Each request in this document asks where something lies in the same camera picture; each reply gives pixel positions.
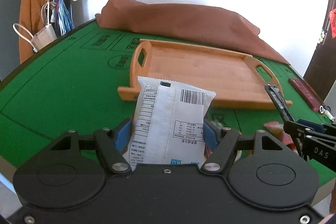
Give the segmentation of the red door decoration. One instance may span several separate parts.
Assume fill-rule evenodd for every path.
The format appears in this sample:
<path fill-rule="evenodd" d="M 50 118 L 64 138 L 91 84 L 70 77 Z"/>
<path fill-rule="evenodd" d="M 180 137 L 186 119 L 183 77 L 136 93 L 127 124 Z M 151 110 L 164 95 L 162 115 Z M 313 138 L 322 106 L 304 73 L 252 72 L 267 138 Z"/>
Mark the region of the red door decoration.
<path fill-rule="evenodd" d="M 332 9 L 329 12 L 329 23 L 331 28 L 331 37 L 336 38 L 336 9 Z"/>

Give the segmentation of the wooden serving tray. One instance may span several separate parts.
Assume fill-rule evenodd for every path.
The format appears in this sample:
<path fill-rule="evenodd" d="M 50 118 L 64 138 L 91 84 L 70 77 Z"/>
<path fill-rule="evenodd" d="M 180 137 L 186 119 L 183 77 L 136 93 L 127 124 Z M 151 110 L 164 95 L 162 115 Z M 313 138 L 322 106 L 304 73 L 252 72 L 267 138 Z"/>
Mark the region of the wooden serving tray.
<path fill-rule="evenodd" d="M 171 80 L 213 91 L 212 106 L 226 109 L 273 110 L 258 73 L 262 68 L 269 83 L 280 87 L 273 72 L 251 55 L 192 44 L 142 39 L 130 64 L 129 87 L 118 87 L 123 101 L 136 101 L 141 91 L 139 76 Z"/>

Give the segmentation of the pink snack packet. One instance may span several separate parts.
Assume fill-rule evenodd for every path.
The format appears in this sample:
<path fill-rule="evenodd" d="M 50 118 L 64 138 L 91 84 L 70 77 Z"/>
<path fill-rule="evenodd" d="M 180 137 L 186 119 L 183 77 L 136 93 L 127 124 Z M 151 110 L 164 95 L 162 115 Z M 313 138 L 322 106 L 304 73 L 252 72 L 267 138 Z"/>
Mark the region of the pink snack packet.
<path fill-rule="evenodd" d="M 270 132 L 274 137 L 276 137 L 284 145 L 286 145 L 288 148 L 290 148 L 295 153 L 298 153 L 291 136 L 284 131 L 283 124 L 280 124 L 277 121 L 272 121 L 272 122 L 265 123 L 264 127 L 267 129 L 268 132 Z"/>

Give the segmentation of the dark wooden door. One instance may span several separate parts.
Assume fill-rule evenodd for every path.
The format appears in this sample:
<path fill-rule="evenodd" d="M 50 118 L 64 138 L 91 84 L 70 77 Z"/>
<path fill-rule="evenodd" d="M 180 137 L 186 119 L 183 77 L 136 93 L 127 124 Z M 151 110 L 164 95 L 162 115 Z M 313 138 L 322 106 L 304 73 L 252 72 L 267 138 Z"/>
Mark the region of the dark wooden door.
<path fill-rule="evenodd" d="M 335 0 L 329 0 L 322 26 L 324 38 L 318 42 L 304 74 L 305 81 L 324 100 L 335 82 L 335 39 L 332 38 L 329 13 L 335 9 Z"/>

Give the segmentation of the white snack packet with barcode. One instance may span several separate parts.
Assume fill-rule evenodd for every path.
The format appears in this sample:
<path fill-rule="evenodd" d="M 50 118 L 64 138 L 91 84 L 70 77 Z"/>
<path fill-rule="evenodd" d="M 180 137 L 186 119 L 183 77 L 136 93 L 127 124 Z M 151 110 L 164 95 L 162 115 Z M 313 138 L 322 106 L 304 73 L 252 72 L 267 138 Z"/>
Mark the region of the white snack packet with barcode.
<path fill-rule="evenodd" d="M 140 164 L 204 162 L 203 119 L 216 93 L 171 80 L 138 77 L 141 91 L 133 133 L 124 155 Z"/>

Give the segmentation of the red phone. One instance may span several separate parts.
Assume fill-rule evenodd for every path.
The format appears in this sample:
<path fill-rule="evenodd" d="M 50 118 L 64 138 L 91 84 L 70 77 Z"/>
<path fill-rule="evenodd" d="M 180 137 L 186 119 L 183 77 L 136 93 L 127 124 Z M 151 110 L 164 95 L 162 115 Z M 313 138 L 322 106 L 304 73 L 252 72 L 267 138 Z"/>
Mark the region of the red phone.
<path fill-rule="evenodd" d="M 322 106 L 321 101 L 313 93 L 313 91 L 303 82 L 302 79 L 289 78 L 288 83 L 295 89 L 295 91 L 306 102 L 310 109 L 314 112 L 319 112 Z"/>

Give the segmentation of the brown cloth cover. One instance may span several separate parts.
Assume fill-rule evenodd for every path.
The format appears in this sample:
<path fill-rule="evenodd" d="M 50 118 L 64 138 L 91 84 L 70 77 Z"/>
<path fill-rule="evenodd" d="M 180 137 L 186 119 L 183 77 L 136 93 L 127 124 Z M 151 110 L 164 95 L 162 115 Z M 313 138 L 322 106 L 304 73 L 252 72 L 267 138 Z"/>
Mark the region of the brown cloth cover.
<path fill-rule="evenodd" d="M 101 28 L 180 39 L 288 63 L 259 38 L 258 27 L 220 7 L 109 0 L 95 18 Z"/>

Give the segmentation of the paper shopping bag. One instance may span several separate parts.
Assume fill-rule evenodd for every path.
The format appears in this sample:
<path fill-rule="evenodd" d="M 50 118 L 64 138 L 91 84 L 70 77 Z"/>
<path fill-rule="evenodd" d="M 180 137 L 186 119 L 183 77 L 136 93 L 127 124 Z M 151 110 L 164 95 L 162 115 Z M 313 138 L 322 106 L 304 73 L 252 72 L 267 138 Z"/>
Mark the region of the paper shopping bag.
<path fill-rule="evenodd" d="M 29 45 L 33 48 L 34 52 L 42 50 L 44 47 L 57 39 L 52 24 L 44 26 L 39 32 L 34 35 L 27 28 L 19 23 L 13 24 L 13 30 L 20 38 L 29 43 Z"/>

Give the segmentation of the black coffee stick sachet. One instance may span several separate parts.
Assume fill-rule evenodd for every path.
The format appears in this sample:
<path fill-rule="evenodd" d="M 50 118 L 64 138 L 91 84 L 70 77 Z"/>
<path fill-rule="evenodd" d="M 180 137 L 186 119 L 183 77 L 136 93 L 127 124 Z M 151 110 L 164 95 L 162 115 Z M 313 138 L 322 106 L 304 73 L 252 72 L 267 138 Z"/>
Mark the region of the black coffee stick sachet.
<path fill-rule="evenodd" d="M 268 96 L 272 100 L 274 106 L 276 107 L 277 111 L 280 114 L 281 119 L 284 122 L 294 122 L 293 116 L 290 114 L 288 106 L 282 96 L 280 89 L 272 84 L 264 85 L 264 89 L 266 90 Z"/>

